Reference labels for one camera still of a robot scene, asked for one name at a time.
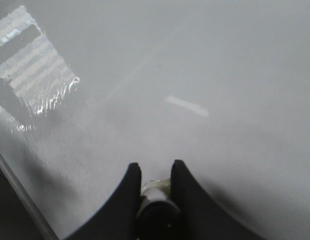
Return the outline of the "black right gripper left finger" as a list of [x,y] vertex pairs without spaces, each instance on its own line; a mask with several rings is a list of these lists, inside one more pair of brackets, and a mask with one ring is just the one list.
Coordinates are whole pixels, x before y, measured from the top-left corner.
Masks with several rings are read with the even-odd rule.
[[135,240],[141,169],[133,162],[106,203],[68,240]]

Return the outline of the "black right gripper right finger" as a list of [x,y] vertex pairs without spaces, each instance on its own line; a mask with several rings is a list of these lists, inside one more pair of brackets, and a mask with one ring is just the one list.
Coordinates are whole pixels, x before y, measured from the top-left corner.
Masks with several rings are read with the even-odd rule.
[[188,240],[262,240],[223,210],[194,178],[185,162],[171,168],[171,198],[182,213]]

